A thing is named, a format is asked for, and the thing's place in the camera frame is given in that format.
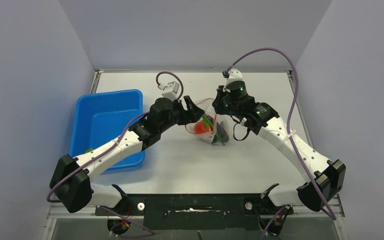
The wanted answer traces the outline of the red yellow toy peach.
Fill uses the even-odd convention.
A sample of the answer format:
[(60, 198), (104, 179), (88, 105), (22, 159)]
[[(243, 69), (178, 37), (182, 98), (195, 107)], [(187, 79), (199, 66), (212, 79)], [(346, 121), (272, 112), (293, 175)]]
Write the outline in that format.
[(213, 128), (206, 121), (199, 121), (195, 123), (195, 125), (193, 126), (194, 134), (202, 135), (202, 134), (210, 133), (212, 131), (213, 131)]

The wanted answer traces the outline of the purple toy eggplant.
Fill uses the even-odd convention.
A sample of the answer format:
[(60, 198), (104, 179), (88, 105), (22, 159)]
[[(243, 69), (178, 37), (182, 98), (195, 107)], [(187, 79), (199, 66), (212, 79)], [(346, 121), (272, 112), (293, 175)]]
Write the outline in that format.
[(204, 116), (206, 117), (206, 119), (208, 119), (209, 122), (211, 122), (212, 124), (214, 123), (214, 118), (211, 115), (205, 114)]

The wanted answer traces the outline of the clear zip top bag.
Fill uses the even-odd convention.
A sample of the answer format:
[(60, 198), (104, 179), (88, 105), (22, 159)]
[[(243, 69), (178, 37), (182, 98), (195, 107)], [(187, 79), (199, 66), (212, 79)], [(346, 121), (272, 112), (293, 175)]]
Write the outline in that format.
[(204, 114), (197, 122), (187, 124), (185, 130), (211, 145), (226, 146), (231, 142), (231, 128), (227, 118), (216, 113), (213, 102), (213, 98), (195, 101), (194, 104), (204, 110)]

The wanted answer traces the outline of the green toy chili pepper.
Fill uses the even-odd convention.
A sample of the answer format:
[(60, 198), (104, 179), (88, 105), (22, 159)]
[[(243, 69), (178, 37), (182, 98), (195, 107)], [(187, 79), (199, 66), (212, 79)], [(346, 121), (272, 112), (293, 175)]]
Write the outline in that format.
[(209, 133), (211, 134), (211, 144), (221, 144), (224, 146), (230, 141), (230, 137), (225, 128), (224, 122), (219, 123), (214, 121), (214, 118), (208, 114), (204, 114), (202, 116), (202, 122), (205, 128), (209, 127)]

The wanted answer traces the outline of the green toy leaf vegetable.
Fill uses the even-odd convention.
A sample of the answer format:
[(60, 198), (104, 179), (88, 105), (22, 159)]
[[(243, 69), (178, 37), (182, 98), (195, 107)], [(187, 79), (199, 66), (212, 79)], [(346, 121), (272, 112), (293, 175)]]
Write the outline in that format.
[(94, 150), (93, 148), (89, 148), (89, 149), (87, 149), (87, 150), (84, 152), (84, 154), (90, 153), (90, 152), (92, 152), (93, 150)]

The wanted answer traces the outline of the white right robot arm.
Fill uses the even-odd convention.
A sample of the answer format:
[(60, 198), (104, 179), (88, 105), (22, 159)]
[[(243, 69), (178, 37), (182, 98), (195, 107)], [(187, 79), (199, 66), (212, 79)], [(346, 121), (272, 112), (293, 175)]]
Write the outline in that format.
[(298, 183), (276, 183), (264, 192), (262, 209), (275, 213), (282, 205), (303, 204), (319, 212), (343, 187), (346, 165), (339, 159), (333, 161), (320, 154), (292, 130), (279, 113), (265, 102), (257, 102), (247, 93), (245, 82), (233, 81), (216, 90), (212, 103), (218, 115), (237, 118), (237, 123), (247, 132), (269, 142), (300, 172)]

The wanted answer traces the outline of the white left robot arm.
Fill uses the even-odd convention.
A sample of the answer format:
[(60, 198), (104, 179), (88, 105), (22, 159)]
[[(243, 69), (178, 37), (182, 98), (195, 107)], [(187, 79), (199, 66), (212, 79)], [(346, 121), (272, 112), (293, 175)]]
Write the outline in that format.
[(158, 142), (169, 128), (196, 123), (204, 114), (188, 95), (183, 100), (156, 99), (148, 112), (131, 119), (116, 138), (90, 152), (75, 157), (62, 156), (50, 180), (46, 200), (62, 203), (69, 213), (86, 206), (121, 205), (127, 194), (116, 184), (95, 184), (96, 178), (119, 161)]

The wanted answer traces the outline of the blue plastic bin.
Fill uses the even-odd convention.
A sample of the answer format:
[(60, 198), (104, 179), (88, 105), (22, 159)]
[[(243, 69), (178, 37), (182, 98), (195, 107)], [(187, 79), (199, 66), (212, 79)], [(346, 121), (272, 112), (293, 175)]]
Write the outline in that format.
[(75, 157), (115, 139), (142, 112), (143, 94), (138, 89), (81, 96), (76, 102), (68, 154)]

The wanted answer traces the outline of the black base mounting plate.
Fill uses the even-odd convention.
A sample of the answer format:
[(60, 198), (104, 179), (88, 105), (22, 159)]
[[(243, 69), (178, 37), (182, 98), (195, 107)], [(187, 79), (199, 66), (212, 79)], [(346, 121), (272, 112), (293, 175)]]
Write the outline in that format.
[(260, 229), (280, 209), (259, 193), (129, 194), (112, 211), (143, 219), (151, 230)]

